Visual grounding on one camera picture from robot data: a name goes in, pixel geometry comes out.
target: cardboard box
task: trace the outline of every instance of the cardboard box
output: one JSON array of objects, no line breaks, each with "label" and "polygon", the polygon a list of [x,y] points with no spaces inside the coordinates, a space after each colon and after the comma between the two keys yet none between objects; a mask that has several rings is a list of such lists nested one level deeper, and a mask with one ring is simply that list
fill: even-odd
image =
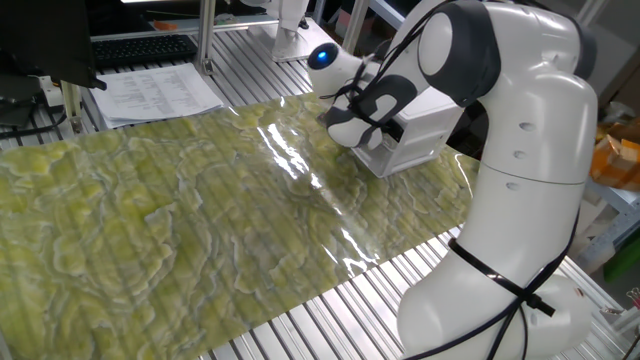
[{"label": "cardboard box", "polygon": [[593,152],[590,175],[599,184],[640,191],[640,124],[615,124]]}]

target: plastic sheet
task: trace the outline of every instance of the plastic sheet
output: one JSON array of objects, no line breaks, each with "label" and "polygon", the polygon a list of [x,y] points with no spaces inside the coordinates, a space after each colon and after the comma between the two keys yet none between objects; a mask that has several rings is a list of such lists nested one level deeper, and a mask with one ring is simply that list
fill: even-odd
[{"label": "plastic sheet", "polygon": [[195,359],[464,220],[451,149],[377,179],[314,95],[0,152],[16,359]]}]

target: keyboard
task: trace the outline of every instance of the keyboard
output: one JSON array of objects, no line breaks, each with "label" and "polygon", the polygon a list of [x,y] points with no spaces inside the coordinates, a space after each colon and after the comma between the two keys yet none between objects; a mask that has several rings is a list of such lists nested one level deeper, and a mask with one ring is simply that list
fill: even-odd
[{"label": "keyboard", "polygon": [[187,35],[96,41],[96,66],[111,67],[148,61],[179,60],[193,56],[198,47]]}]

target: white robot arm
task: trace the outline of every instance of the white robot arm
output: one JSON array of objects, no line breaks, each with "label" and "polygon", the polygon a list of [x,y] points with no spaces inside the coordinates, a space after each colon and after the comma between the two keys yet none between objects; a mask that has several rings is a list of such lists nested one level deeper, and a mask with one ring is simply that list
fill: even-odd
[{"label": "white robot arm", "polygon": [[489,117],[464,230],[400,304],[408,359],[545,358],[586,337],[584,295],[552,273],[591,162],[597,98],[583,79],[594,62],[573,20],[478,1],[423,0],[382,64],[333,44],[311,54],[314,90],[334,100],[325,126],[343,146],[384,146],[393,116],[429,86]]}]

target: black cable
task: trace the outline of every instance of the black cable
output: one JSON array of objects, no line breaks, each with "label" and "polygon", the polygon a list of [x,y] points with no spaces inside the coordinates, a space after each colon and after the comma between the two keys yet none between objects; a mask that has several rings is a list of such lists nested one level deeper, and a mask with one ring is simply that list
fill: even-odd
[{"label": "black cable", "polygon": [[496,353],[498,352],[498,348],[500,347],[500,344],[502,343],[502,339],[504,338],[504,334],[507,333],[507,330],[509,329],[509,325],[511,325],[511,321],[513,321],[513,318],[518,313],[518,309],[520,309],[521,307],[522,307],[522,304],[518,305],[518,307],[515,310],[511,311],[505,317],[504,321],[502,322],[502,325],[500,326],[500,330],[496,335],[495,340],[493,340],[493,345],[491,345],[491,350],[489,351],[487,360],[493,360],[493,358],[496,356]]},{"label": "black cable", "polygon": [[529,324],[527,323],[527,317],[524,315],[524,309],[522,304],[520,305],[520,317],[522,317],[522,324],[524,324],[524,345],[522,349],[522,360],[526,360],[527,349],[529,348]]},{"label": "black cable", "polygon": [[[35,111],[36,107],[37,107],[37,105],[34,105],[31,108],[31,112],[29,113],[29,118],[31,118],[31,116],[33,115],[33,112]],[[67,119],[67,114],[62,114],[60,119],[58,119],[58,121],[56,121],[53,125],[49,125],[49,126],[45,126],[45,127],[37,128],[37,129],[18,130],[18,131],[10,131],[10,132],[6,132],[6,133],[0,133],[0,140],[14,138],[14,137],[18,137],[18,136],[35,135],[35,134],[40,134],[40,133],[43,133],[43,132],[46,132],[46,131],[50,131],[50,130],[53,130],[53,129],[57,128],[66,119]]]}]

